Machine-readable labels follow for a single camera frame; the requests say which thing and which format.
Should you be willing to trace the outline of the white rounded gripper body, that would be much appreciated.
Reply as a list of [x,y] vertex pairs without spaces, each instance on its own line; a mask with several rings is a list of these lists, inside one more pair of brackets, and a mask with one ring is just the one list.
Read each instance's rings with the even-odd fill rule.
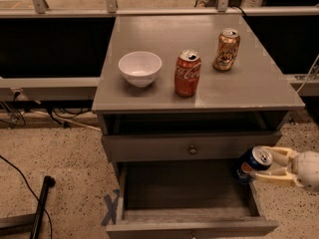
[[310,192],[319,192],[319,153],[305,151],[297,154],[292,161],[292,172],[296,185]]

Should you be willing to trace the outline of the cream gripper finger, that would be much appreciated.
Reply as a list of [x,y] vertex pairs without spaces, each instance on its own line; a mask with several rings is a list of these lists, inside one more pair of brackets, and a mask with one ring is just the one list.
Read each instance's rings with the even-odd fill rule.
[[270,154],[272,156],[272,160],[281,166],[290,165],[293,162],[293,159],[298,155],[296,150],[288,147],[263,145],[261,149]]
[[286,167],[252,171],[250,173],[253,179],[276,186],[284,187],[302,187],[296,174],[288,171]]

